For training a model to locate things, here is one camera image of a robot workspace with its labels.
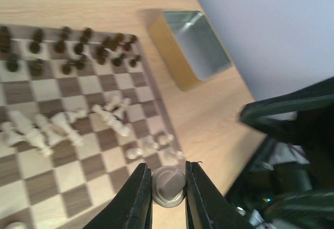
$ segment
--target gray wall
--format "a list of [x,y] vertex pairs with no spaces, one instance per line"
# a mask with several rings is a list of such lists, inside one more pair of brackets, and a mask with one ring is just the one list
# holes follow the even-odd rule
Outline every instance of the gray wall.
[[334,0],[199,2],[256,100],[334,76]]

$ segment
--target chessboard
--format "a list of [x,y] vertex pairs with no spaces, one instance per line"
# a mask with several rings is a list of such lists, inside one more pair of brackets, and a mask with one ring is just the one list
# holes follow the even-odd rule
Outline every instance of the chessboard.
[[[131,99],[124,117],[131,132],[122,137],[90,112],[73,124],[83,136],[82,147],[64,140],[51,156],[43,156],[27,142],[7,147],[0,140],[1,228],[14,221],[28,228],[64,226],[112,200],[141,162],[152,171],[162,165],[184,167],[184,160],[165,156],[170,148],[182,149],[137,37],[92,30],[85,37],[85,31],[64,34],[62,28],[42,28],[39,35],[36,27],[6,27],[11,42],[8,52],[0,52],[0,123],[10,121],[12,110],[31,120],[36,113],[50,118],[103,106],[116,94]],[[79,63],[82,55],[84,64]],[[128,148],[142,147],[161,134],[175,139],[127,159]]]

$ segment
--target wooden table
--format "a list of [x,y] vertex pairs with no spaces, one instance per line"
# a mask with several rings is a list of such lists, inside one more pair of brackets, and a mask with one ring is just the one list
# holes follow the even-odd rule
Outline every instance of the wooden table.
[[[263,138],[237,122],[242,106],[253,98],[235,67],[190,92],[182,92],[148,36],[147,25],[159,9],[201,10],[196,0],[0,0],[0,6],[2,23],[91,27],[137,35],[187,159],[202,161],[203,169],[222,193]],[[154,206],[153,214],[153,228],[185,228],[184,204],[169,210]]]

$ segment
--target table surface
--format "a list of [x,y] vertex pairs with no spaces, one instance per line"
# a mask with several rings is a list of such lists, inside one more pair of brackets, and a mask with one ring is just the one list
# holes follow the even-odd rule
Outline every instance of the table surface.
[[[262,140],[260,133],[237,122],[239,111],[253,98],[234,66],[182,92],[149,38],[147,26],[161,9],[201,10],[197,0],[0,0],[0,5],[1,23],[137,35],[187,159],[202,161],[222,193]],[[184,204],[168,210],[154,206],[153,228],[185,228],[184,210]]]

